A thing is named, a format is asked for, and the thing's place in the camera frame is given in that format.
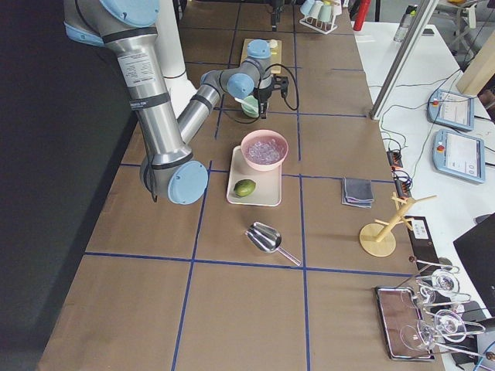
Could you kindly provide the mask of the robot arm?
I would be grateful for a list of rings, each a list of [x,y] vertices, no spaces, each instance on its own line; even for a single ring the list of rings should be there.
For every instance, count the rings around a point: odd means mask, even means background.
[[[208,183],[190,141],[223,95],[258,99],[265,116],[275,90],[288,80],[271,72],[267,41],[255,39],[232,69],[205,73],[195,88],[187,78],[175,8],[171,1],[65,1],[64,25],[73,41],[106,47],[117,57],[137,114],[146,156],[140,176],[153,199],[179,205],[197,201]]]

